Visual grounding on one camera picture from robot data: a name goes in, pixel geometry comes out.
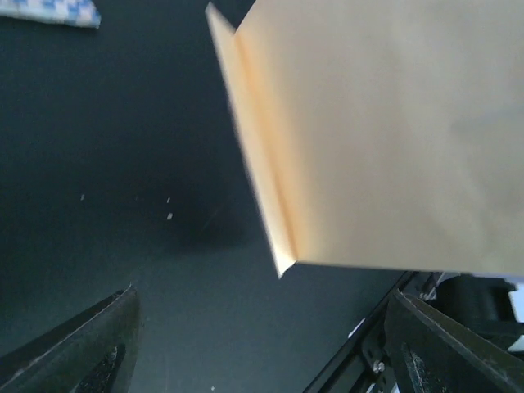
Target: dark gray surface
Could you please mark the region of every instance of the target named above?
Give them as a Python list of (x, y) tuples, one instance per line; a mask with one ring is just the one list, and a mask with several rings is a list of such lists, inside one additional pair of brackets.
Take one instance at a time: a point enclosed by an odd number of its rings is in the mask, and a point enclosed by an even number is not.
[(132, 392), (301, 391), (400, 274), (278, 280), (206, 1), (97, 5), (97, 32), (0, 20), (0, 355), (133, 282)]

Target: black plastic part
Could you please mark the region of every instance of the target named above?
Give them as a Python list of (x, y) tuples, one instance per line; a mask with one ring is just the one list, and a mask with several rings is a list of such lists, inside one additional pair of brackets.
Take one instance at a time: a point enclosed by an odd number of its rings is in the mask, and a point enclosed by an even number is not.
[(129, 287), (0, 358), (0, 392), (126, 392), (139, 333)]
[(502, 278), (463, 274), (441, 283), (430, 304), (503, 350), (521, 335), (524, 323), (515, 319), (509, 292), (513, 284)]
[(415, 297), (391, 297), (385, 328), (402, 393), (524, 391), (524, 362)]

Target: manila envelope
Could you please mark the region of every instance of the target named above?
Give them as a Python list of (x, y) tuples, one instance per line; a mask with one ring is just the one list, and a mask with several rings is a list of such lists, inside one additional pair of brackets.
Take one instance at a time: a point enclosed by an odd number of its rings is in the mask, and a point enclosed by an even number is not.
[(206, 9), (278, 274), (524, 274), (524, 2)]

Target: white object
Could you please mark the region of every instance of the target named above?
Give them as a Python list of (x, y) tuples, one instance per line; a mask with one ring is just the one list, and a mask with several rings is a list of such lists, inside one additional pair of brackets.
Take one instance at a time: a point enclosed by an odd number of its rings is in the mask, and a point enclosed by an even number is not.
[(102, 19), (91, 0), (0, 0), (0, 16), (95, 29)]

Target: screw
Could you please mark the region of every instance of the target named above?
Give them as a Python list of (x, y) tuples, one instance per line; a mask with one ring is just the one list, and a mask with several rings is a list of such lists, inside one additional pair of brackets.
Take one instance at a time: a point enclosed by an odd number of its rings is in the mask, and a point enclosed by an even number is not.
[(375, 360), (373, 362), (373, 372), (374, 373), (376, 374), (383, 373), (385, 369), (386, 369), (386, 365), (384, 364), (384, 362), (381, 362), (380, 360)]

